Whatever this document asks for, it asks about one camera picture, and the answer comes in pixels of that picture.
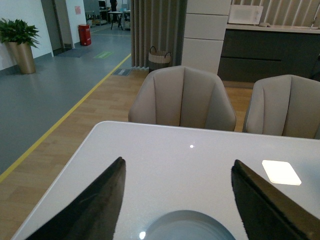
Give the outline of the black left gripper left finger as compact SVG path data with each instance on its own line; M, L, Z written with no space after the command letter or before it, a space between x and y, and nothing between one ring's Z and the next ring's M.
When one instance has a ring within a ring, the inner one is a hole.
M111 240L122 207L126 161L118 157L29 240Z

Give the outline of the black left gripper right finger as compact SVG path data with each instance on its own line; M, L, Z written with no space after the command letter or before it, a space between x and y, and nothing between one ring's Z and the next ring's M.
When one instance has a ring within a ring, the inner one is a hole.
M231 185L250 240L318 240L320 220L240 160L231 168Z

